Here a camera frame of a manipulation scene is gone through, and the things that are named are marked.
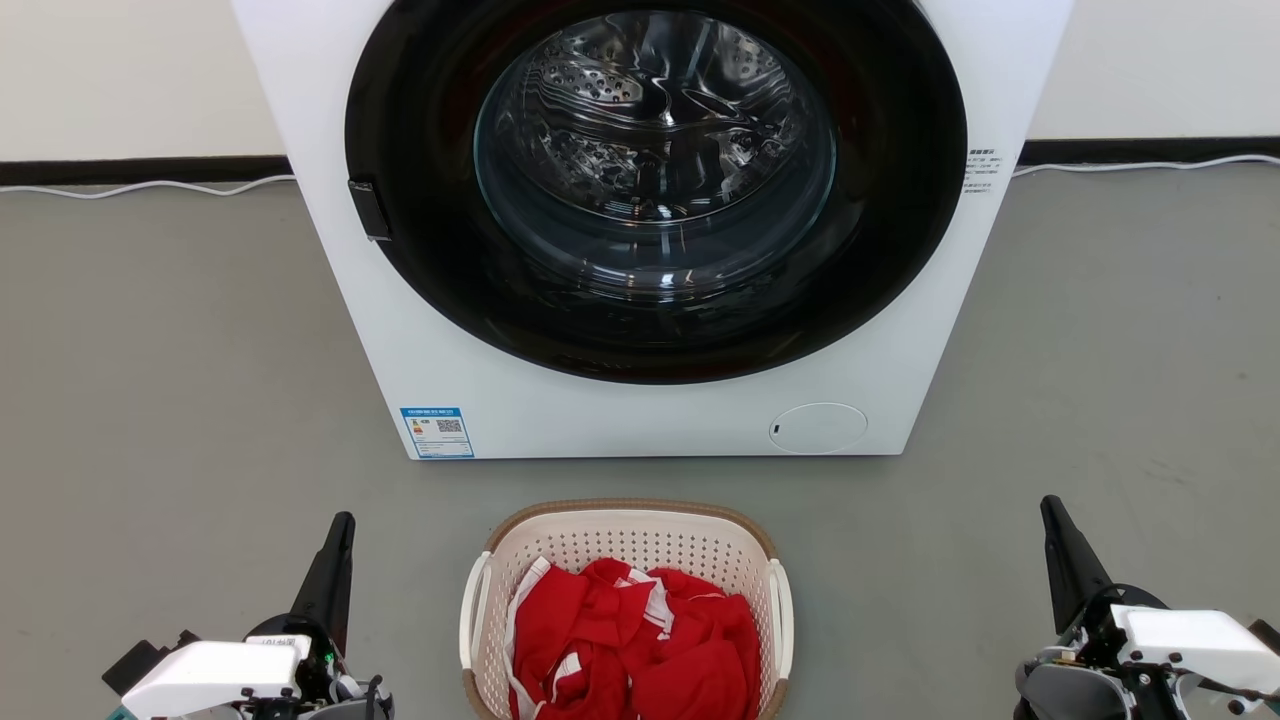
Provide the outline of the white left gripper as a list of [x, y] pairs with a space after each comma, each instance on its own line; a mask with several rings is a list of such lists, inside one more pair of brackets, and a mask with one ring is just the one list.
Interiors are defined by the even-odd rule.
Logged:
[[120, 660], [128, 719], [393, 719], [375, 675], [346, 664], [356, 520], [337, 512], [291, 606], [305, 623], [262, 623], [242, 641], [183, 632], [175, 647], [141, 641]]

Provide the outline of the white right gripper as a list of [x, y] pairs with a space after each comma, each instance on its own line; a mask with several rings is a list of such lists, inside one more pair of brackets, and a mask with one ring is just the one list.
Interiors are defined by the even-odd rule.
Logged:
[[1015, 671], [1018, 719], [1229, 719], [1277, 714], [1277, 632], [1166, 609], [1112, 580], [1061, 498], [1039, 502], [1059, 638]]

